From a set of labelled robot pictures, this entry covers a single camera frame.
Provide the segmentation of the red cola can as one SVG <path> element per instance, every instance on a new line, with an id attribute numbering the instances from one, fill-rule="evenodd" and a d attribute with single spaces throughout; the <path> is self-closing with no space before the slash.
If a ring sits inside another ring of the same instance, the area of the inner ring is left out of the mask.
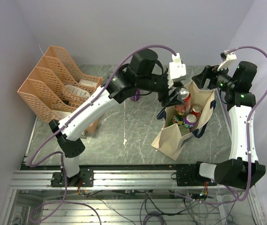
<path id="1" fill-rule="evenodd" d="M 190 114 L 193 114 L 195 117 L 198 117 L 202 112 L 203 107 L 199 104 L 194 104 L 191 106 Z"/>
<path id="2" fill-rule="evenodd" d="M 182 100 L 182 103 L 175 105 L 175 109 L 179 113 L 188 113 L 191 108 L 191 94 L 186 87 L 179 89 L 178 97 Z"/>

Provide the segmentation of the green Perrier glass bottle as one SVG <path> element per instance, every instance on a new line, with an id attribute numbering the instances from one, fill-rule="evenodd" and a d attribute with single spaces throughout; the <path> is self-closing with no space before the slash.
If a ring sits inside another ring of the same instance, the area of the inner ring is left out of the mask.
<path id="1" fill-rule="evenodd" d="M 177 112 L 170 120 L 169 125 L 177 124 L 178 126 L 183 125 L 185 114 L 182 112 Z"/>

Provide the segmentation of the red cola can front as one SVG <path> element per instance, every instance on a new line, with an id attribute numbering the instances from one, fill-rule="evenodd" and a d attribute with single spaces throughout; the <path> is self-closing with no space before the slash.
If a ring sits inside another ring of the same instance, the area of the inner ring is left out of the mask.
<path id="1" fill-rule="evenodd" d="M 202 112 L 203 107 L 199 104 L 194 104 L 191 106 L 190 114 L 193 114 L 195 117 L 198 117 Z"/>

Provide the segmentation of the purple Fanta can front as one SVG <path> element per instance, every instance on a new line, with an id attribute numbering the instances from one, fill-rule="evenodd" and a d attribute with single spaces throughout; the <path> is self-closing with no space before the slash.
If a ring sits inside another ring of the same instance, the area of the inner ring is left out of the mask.
<path id="1" fill-rule="evenodd" d="M 188 114 L 183 119 L 183 126 L 191 129 L 197 122 L 197 117 L 194 114 Z"/>

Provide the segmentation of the purple fanta can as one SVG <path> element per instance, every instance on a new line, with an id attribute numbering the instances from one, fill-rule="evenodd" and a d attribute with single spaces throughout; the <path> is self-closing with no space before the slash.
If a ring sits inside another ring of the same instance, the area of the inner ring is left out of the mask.
<path id="1" fill-rule="evenodd" d="M 138 101 L 140 99 L 140 90 L 137 90 L 136 93 L 130 97 L 132 101 Z"/>
<path id="2" fill-rule="evenodd" d="M 191 129 L 197 122 L 197 117 L 194 114 L 188 114 L 183 119 L 183 126 Z"/>

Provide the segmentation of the cream canvas tote bag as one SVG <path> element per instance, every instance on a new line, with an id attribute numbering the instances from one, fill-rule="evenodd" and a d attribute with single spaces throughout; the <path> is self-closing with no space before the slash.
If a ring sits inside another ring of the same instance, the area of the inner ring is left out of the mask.
<path id="1" fill-rule="evenodd" d="M 177 111 L 175 106 L 165 107 L 157 115 L 158 120 L 164 120 L 163 128 L 151 144 L 152 147 L 173 160 L 178 158 L 186 140 L 192 136 L 196 138 L 203 136 L 216 105 L 214 89 L 201 90 L 193 81 L 186 84 L 185 87 L 192 95 L 191 104 L 198 104 L 202 107 L 200 115 L 197 116 L 196 124 L 187 132 L 183 131 L 182 125 L 170 125 L 171 119 Z"/>

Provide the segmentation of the clear Chang bottle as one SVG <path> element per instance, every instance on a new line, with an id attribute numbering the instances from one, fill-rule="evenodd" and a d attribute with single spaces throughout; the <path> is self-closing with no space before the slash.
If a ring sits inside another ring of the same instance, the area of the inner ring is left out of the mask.
<path id="1" fill-rule="evenodd" d="M 184 125 L 180 125 L 179 127 L 181 136 L 185 136 L 186 134 L 190 133 L 190 129 L 185 127 Z"/>

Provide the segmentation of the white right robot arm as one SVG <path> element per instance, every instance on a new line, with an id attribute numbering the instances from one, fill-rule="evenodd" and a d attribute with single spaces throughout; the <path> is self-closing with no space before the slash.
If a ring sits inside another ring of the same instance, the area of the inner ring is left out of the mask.
<path id="1" fill-rule="evenodd" d="M 266 167 L 259 163 L 256 154 L 252 126 L 256 98 L 249 90 L 256 73 L 255 64 L 241 61 L 233 76 L 228 75 L 228 69 L 205 66 L 199 75 L 192 77 L 198 88 L 203 88 L 206 80 L 209 80 L 208 89 L 218 88 L 225 92 L 231 122 L 229 159 L 218 164 L 197 162 L 197 170 L 190 174 L 194 185 L 201 185 L 211 179 L 217 184 L 247 189 L 265 175 Z"/>

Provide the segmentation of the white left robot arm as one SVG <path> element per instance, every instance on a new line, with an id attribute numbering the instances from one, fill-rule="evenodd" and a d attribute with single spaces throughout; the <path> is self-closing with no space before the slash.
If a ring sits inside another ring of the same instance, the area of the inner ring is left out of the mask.
<path id="1" fill-rule="evenodd" d="M 154 66 L 161 65 L 153 48 L 153 45 L 148 45 L 130 54 L 127 58 L 131 61 L 123 61 L 117 66 L 94 94 L 74 112 L 61 120 L 50 121 L 49 126 L 63 151 L 62 180 L 68 186 L 74 186 L 79 181 L 79 156 L 85 150 L 80 136 L 103 113 L 133 97 L 137 90 L 158 93 L 162 106 L 180 103 L 177 90 L 172 93 L 170 90 L 180 87 L 186 75 L 185 64 L 179 53 L 172 51 L 168 70 L 161 75 L 153 74 Z"/>

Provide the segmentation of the pink plastic file organizer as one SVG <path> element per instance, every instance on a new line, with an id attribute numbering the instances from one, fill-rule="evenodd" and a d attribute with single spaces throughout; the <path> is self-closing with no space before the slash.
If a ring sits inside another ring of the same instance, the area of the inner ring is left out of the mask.
<path id="1" fill-rule="evenodd" d="M 101 77 L 84 74 L 66 49 L 51 45 L 17 92 L 48 123 L 76 110 L 102 82 Z"/>

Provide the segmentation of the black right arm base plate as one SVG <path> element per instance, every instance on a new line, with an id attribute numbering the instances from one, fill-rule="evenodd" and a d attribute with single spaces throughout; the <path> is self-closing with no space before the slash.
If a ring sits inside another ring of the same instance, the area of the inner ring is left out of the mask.
<path id="1" fill-rule="evenodd" d="M 171 179 L 176 181 L 178 187 L 192 187 L 192 186 L 216 186 L 209 178 L 204 178 L 192 170 L 178 170 L 171 174 Z"/>

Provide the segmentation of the aluminium mounting rail frame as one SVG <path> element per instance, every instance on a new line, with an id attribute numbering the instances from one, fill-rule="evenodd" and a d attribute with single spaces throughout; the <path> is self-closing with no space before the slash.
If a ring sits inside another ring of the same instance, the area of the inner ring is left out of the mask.
<path id="1" fill-rule="evenodd" d="M 265 225 L 255 188 L 236 201 L 220 185 L 178 187 L 191 165 L 84 166 L 92 187 L 51 187 L 58 166 L 14 172 L 0 225 Z"/>

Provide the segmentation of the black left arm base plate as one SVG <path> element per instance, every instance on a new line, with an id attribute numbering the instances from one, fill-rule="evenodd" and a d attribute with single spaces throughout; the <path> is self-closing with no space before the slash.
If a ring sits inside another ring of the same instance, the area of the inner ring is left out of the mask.
<path id="1" fill-rule="evenodd" d="M 51 187 L 64 187 L 65 181 L 68 187 L 92 187 L 94 182 L 94 173 L 90 169 L 81 169 L 75 176 L 65 179 L 63 171 L 54 172 L 51 179 Z"/>

